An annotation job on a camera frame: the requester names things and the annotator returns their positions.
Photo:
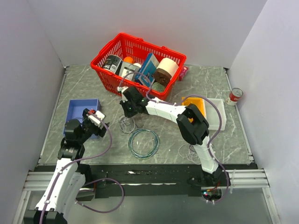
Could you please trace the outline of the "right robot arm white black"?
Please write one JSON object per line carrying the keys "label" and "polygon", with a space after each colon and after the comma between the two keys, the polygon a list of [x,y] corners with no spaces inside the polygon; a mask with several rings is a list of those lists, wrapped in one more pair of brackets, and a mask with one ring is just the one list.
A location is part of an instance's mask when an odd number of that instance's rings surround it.
{"label": "right robot arm white black", "polygon": [[122,100],[120,105],[128,118],[138,113],[155,115],[176,123],[183,139],[193,145],[201,162],[204,181],[209,186],[216,185],[224,171],[224,167],[216,159],[211,149],[211,141],[218,135],[222,126],[222,117],[218,108],[205,99],[216,110],[219,117],[219,127],[213,137],[209,137],[209,123],[194,104],[188,106],[170,104],[159,98],[144,97],[135,87],[117,87]]}

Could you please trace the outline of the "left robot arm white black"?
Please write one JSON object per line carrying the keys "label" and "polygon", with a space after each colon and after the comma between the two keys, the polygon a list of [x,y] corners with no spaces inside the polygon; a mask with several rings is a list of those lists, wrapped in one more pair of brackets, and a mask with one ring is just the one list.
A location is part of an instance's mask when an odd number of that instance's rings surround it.
{"label": "left robot arm white black", "polygon": [[103,137],[108,124],[100,111],[84,114],[82,121],[71,119],[65,123],[64,138],[58,151],[58,160],[51,180],[34,209],[24,213],[26,224],[65,224],[80,188],[91,185],[92,175],[79,172],[84,160],[84,143],[92,136]]}

